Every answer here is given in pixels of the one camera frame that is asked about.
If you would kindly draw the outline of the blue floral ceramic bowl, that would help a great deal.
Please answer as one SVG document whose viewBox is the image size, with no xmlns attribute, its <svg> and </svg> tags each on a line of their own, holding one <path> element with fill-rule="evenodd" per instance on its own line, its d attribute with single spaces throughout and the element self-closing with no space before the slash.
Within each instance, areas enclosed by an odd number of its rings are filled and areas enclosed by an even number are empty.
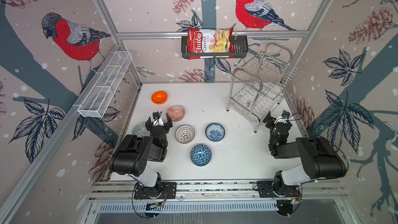
<svg viewBox="0 0 398 224">
<path fill-rule="evenodd" d="M 219 123 L 211 123 L 206 127 L 205 135 L 213 142 L 221 141 L 225 137 L 226 131 Z"/>
</svg>

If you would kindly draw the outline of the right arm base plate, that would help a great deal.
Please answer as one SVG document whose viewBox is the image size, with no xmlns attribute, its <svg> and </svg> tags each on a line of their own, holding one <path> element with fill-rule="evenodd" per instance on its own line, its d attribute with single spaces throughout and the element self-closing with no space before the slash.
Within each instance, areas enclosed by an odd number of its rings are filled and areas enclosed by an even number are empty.
<svg viewBox="0 0 398 224">
<path fill-rule="evenodd" d="M 301 198 L 299 186 L 286 186 L 270 180 L 258 181 L 253 190 L 259 193 L 260 198 Z"/>
</svg>

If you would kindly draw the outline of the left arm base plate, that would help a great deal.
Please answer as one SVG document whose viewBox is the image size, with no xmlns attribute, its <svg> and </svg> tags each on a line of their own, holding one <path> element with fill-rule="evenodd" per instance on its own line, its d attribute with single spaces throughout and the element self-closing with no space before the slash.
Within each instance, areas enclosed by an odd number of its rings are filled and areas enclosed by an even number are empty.
<svg viewBox="0 0 398 224">
<path fill-rule="evenodd" d="M 144 187 L 139 183 L 134 189 L 134 200 L 159 200 L 175 199 L 177 191 L 176 182 L 162 182 L 154 187 Z"/>
</svg>

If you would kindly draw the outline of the white brown patterned bowl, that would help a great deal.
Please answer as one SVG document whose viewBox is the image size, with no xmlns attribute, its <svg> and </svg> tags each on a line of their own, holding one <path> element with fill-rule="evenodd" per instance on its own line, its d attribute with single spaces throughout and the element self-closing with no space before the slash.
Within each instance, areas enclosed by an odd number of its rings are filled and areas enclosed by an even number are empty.
<svg viewBox="0 0 398 224">
<path fill-rule="evenodd" d="M 177 142 L 181 144 L 187 144 L 191 142 L 195 137 L 195 130 L 190 125 L 180 126 L 175 133 Z"/>
</svg>

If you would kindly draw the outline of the blue geometric upturned bowl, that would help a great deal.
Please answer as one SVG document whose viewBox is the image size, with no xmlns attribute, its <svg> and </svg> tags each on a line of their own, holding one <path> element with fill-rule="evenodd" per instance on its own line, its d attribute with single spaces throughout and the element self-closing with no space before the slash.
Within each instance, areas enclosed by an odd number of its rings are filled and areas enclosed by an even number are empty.
<svg viewBox="0 0 398 224">
<path fill-rule="evenodd" d="M 208 165 L 212 158 L 211 149 L 205 144 L 197 144 L 190 151 L 192 163 L 198 167 Z"/>
</svg>

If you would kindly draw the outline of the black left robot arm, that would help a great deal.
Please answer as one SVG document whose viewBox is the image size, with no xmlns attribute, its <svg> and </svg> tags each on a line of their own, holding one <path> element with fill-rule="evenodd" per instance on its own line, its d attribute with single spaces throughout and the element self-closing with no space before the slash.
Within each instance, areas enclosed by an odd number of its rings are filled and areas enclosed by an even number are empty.
<svg viewBox="0 0 398 224">
<path fill-rule="evenodd" d="M 149 135 L 126 135 L 110 160 L 109 169 L 119 175 L 128 175 L 136 181 L 135 200 L 175 199 L 176 183 L 165 183 L 161 175 L 147 165 L 148 161 L 163 162 L 167 154 L 167 134 L 173 126 L 166 115 L 163 122 L 160 112 L 154 112 L 145 123 Z"/>
</svg>

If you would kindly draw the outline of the stainless steel dish rack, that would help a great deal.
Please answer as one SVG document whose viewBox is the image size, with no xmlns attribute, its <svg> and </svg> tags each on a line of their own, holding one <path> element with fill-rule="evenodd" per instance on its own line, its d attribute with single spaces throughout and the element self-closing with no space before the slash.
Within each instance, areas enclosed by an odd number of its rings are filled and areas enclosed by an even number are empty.
<svg viewBox="0 0 398 224">
<path fill-rule="evenodd" d="M 292 65 L 293 58 L 290 48 L 268 43 L 264 50 L 234 69 L 227 111 L 236 110 L 257 132 L 266 115 L 281 103 L 285 88 L 299 72 Z"/>
</svg>

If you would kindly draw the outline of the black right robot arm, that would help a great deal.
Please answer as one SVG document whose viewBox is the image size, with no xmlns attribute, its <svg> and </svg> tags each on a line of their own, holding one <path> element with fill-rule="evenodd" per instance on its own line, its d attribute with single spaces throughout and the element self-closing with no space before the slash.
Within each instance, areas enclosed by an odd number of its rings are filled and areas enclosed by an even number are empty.
<svg viewBox="0 0 398 224">
<path fill-rule="evenodd" d="M 275 159 L 300 158 L 301 163 L 291 169 L 278 171 L 273 179 L 273 193 L 285 197 L 292 193 L 298 196 L 298 186 L 318 179 L 344 177 L 348 170 L 343 159 L 323 137 L 296 138 L 288 143 L 287 138 L 292 123 L 290 113 L 283 111 L 274 118 L 267 113 L 263 122 L 269 128 L 268 148 Z"/>
</svg>

